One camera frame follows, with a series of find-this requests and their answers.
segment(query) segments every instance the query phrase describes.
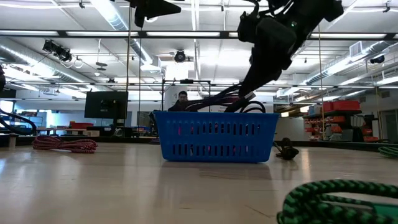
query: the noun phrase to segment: black monitor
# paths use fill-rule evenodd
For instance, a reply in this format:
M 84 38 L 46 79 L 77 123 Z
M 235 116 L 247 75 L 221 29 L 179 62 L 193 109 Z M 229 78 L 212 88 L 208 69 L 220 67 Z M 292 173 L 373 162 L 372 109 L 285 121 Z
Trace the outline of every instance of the black monitor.
M 123 91 L 88 92 L 85 118 L 126 119 L 127 99 Z

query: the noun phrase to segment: red rope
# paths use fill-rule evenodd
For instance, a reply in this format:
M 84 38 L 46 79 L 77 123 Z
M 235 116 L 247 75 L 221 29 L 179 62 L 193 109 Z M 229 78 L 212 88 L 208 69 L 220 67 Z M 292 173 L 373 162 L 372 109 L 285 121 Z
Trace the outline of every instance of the red rope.
M 77 153 L 94 153 L 98 146 L 91 139 L 62 141 L 52 136 L 37 136 L 32 145 L 33 149 L 62 149 Z

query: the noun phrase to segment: wooden floor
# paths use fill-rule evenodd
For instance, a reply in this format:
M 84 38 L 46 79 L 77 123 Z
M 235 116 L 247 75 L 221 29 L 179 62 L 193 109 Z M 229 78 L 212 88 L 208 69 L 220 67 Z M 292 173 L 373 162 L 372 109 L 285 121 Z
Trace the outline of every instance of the wooden floor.
M 276 223 L 285 195 L 305 182 L 398 185 L 398 161 L 378 153 L 300 150 L 294 161 L 273 152 L 265 164 L 208 164 L 167 162 L 146 144 L 100 144 L 96 154 L 3 148 L 0 223 Z

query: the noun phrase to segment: green rope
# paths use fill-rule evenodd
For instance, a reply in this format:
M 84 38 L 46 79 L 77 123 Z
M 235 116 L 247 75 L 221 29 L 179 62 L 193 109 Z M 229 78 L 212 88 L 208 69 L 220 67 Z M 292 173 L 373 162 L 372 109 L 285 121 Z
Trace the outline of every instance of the green rope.
M 387 156 L 390 158 L 398 158 L 398 148 L 396 147 L 380 147 L 379 152 L 383 156 Z
M 283 210 L 277 214 L 278 223 L 398 224 L 398 207 L 327 195 L 337 192 L 398 198 L 398 187 L 393 185 L 357 180 L 312 182 L 293 189 L 286 196 Z

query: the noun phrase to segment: blue plastic basket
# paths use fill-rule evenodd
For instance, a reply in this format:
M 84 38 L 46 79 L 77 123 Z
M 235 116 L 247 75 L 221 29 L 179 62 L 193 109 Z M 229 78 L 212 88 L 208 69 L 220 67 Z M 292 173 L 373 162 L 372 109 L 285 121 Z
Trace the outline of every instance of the blue plastic basket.
M 169 161 L 265 162 L 278 114 L 154 112 Z

